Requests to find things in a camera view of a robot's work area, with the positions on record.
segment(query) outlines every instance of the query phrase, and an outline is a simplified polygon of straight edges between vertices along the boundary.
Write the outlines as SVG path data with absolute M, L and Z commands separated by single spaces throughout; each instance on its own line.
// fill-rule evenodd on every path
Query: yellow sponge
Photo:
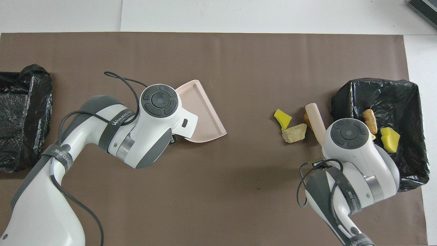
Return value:
M 383 127 L 380 131 L 384 149 L 390 153 L 396 153 L 401 135 L 395 132 L 391 127 Z
M 279 124 L 281 125 L 281 130 L 285 130 L 288 127 L 288 124 L 291 121 L 291 116 L 288 114 L 282 112 L 280 109 L 277 109 L 274 113 L 274 117 L 278 120 Z

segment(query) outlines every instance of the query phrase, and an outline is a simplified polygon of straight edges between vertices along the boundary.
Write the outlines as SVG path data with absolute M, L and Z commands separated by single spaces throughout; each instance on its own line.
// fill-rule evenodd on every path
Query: round gray button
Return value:
M 155 107 L 165 108 L 168 105 L 169 97 L 162 93 L 157 92 L 152 96 L 152 103 Z
M 345 125 L 340 130 L 340 135 L 346 140 L 353 140 L 358 137 L 359 130 L 354 125 Z

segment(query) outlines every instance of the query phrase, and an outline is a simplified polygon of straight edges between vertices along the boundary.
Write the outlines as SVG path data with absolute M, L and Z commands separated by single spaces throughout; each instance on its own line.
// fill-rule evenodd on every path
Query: beige foam cylinder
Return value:
M 326 128 L 323 124 L 322 116 L 320 115 L 319 108 L 315 103 L 309 103 L 305 106 L 306 114 L 308 115 L 309 122 L 311 123 L 312 131 L 316 136 L 317 142 L 320 146 L 323 144 Z

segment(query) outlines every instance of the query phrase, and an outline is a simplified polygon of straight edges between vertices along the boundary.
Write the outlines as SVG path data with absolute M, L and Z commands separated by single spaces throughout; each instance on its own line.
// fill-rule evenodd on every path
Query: black strap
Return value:
M 52 156 L 60 163 L 62 163 L 65 168 L 65 172 L 67 172 L 73 165 L 73 157 L 71 157 L 68 150 L 62 148 L 57 144 L 50 145 L 42 154 Z
M 349 205 L 350 214 L 355 214 L 361 211 L 360 199 L 358 199 L 357 193 L 347 180 L 346 176 L 335 167 L 328 168 L 326 171 L 332 176 L 343 193 L 343 196 Z
M 103 130 L 103 133 L 99 140 L 99 148 L 109 153 L 109 144 L 111 143 L 121 124 L 123 124 L 132 115 L 135 115 L 134 111 L 130 109 L 125 109 L 118 113 L 114 118 L 112 118 L 110 122 L 106 125 L 105 130 Z

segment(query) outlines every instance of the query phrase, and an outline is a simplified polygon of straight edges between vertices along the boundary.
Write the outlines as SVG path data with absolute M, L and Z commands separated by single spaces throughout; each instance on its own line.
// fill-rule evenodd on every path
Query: black cable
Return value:
M 299 167 L 299 173 L 300 173 L 301 179 L 303 179 L 303 186 L 304 186 L 304 187 L 306 186 L 306 182 L 305 182 L 305 179 L 304 179 L 304 177 L 303 177 L 302 169 L 303 169 L 304 166 L 306 166 L 306 165 L 308 165 L 308 164 L 309 164 L 309 163 L 306 162 L 306 163 L 302 164 L 302 165 Z M 303 205 L 300 204 L 300 201 L 299 201 L 299 199 L 298 199 L 298 204 L 299 204 L 300 207 L 305 207 L 307 203 L 308 203 L 308 199 L 306 199 L 306 196 L 305 196 L 305 202 L 304 202 Z
M 97 225 L 99 226 L 99 230 L 100 230 L 100 246 L 103 246 L 103 227 L 102 224 L 99 221 L 99 218 L 97 218 L 97 216 L 91 211 L 91 209 L 89 209 L 87 206 L 85 206 L 83 203 L 79 202 L 79 200 L 77 200 L 76 198 L 74 198 L 70 193 L 68 193 L 66 190 L 64 190 L 64 188 L 61 187 L 61 185 L 59 185 L 58 181 L 56 180 L 54 175 L 50 175 L 50 179 L 52 180 L 52 183 L 55 185 L 55 187 L 62 193 L 64 194 L 66 197 L 68 197 L 70 200 L 72 200 L 73 202 L 75 202 L 77 205 L 79 205 L 79 207 L 83 208 L 85 211 L 87 211 L 92 217 L 93 219 L 97 222 Z
M 305 203 L 304 203 L 303 205 L 302 205 L 302 204 L 300 203 L 300 201 L 299 201 L 299 192 L 300 192 L 300 188 L 301 188 L 302 184 L 304 184 L 304 186 L 306 185 L 306 183 L 305 183 L 305 179 L 306 179 L 306 177 L 308 177 L 308 175 L 310 175 L 314 170 L 321 168 L 322 165 L 325 164 L 325 163 L 327 163 L 327 162 L 337 162 L 337 163 L 340 165 L 340 171 L 343 171 L 343 164 L 342 164 L 339 160 L 337 160 L 337 159 L 326 159 L 326 160 L 323 160 L 323 161 L 317 163 L 317 165 L 315 165 L 313 168 L 311 168 L 311 169 L 310 169 L 310 170 L 309 170 L 309 171 L 308 171 L 304 176 L 302 176 L 302 168 L 303 168 L 304 166 L 308 165 L 309 163 L 308 163 L 308 162 L 307 162 L 307 163 L 304 163 L 304 164 L 302 164 L 302 165 L 299 167 L 299 172 L 301 173 L 301 177 L 302 177 L 302 179 L 301 179 L 301 181 L 299 182 L 299 185 L 298 185 L 298 190 L 297 190 L 297 193 L 296 193 L 296 200 L 297 200 L 298 205 L 299 205 L 300 207 L 305 207 L 306 204 L 307 204 L 307 199 L 306 199 L 306 197 L 305 197 Z
M 340 161 L 337 161 L 337 163 L 340 165 L 340 171 L 343 171 L 343 164 L 342 164 Z M 336 211 L 335 211 L 335 208 L 334 208 L 334 206 L 332 205 L 332 200 L 333 200 L 333 198 L 334 198 L 334 192 L 335 192 L 335 189 L 337 188 L 337 186 L 338 186 L 338 183 L 337 183 L 336 181 L 334 181 L 334 185 L 332 186 L 331 193 L 329 194 L 329 201 L 328 201 L 328 204 L 329 204 L 329 208 L 331 209 L 332 214 L 334 215 L 333 217 L 334 217 L 335 222 L 336 222 L 338 225 L 343 226 L 343 228 L 344 228 L 345 230 L 347 230 L 347 228 L 343 225 L 343 223 L 342 223 L 342 222 L 340 221 L 340 219 L 338 218 L 338 215 L 337 215 L 337 213 L 336 213 Z
M 132 93 L 134 94 L 134 96 L 135 96 L 135 100 L 137 101 L 137 111 L 135 112 L 135 116 L 134 116 L 132 119 L 130 119 L 129 121 L 126 121 L 126 122 L 124 122 L 124 123 L 121 124 L 121 125 L 122 125 L 122 126 L 125 126 L 125 125 L 128 125 L 128 124 L 132 123 L 132 122 L 136 119 L 136 117 L 138 116 L 138 114 L 139 114 L 139 100 L 138 100 L 138 95 L 136 94 L 134 88 L 133 88 L 133 87 L 132 87 L 132 86 L 131 86 L 127 81 L 126 81 L 126 78 L 121 77 L 121 76 L 119 76 L 118 74 L 113 73 L 113 72 L 110 72 L 110 71 L 106 71 L 106 72 L 104 72 L 104 74 L 105 74 L 106 76 L 109 76 L 109 77 L 112 77 L 112 78 L 118 78 L 118 79 L 120 79 L 120 80 L 123 81 L 127 86 L 129 86 L 129 88 L 131 89 Z M 141 82 L 139 82 L 139 81 L 132 80 L 132 79 L 127 79 L 127 80 L 133 81 L 133 82 L 135 82 L 135 83 L 142 84 L 142 85 L 144 85 L 144 86 L 147 87 L 147 85 L 145 85 L 145 84 L 143 84 L 143 83 L 141 83 Z
M 109 71 L 106 71 L 106 72 L 105 72 L 105 75 L 106 75 L 106 76 L 113 77 L 113 78 L 119 78 L 118 75 L 115 76 L 114 74 L 115 74 L 115 73 L 113 73 L 113 72 L 109 72 Z M 125 79 L 125 80 L 128 80 L 128 81 L 135 82 L 135 83 L 140 84 L 140 85 L 142 85 L 142 86 L 144 86 L 144 87 L 147 87 L 146 84 L 144 84 L 144 83 L 142 83 L 142 82 L 140 82 L 140 81 L 138 81 L 138 80 L 134 80 L 134 79 L 130 79 L 130 78 L 125 78 L 125 77 L 121 77 L 121 78 L 123 78 L 123 79 Z
M 73 112 L 67 114 L 67 115 L 66 115 L 66 116 L 61 120 L 61 123 L 59 124 L 59 127 L 58 127 L 58 144 L 61 144 L 61 143 L 62 143 L 62 128 L 64 127 L 64 123 L 65 123 L 65 121 L 66 121 L 70 116 L 75 115 L 75 114 L 87 114 L 87 115 L 91 115 L 91 116 L 94 116 L 94 117 L 96 117 L 96 118 L 98 118 L 98 119 L 100 119 L 100 120 L 102 120 L 102 121 L 104 121 L 104 122 L 106 122 L 106 123 L 109 123 L 109 120 L 107 120 L 107 119 L 101 117 L 101 116 L 98 115 L 98 114 L 95 114 L 95 113 L 92 113 L 92 112 L 88 112 L 88 111 L 84 111 L 84 110 L 73 111 Z

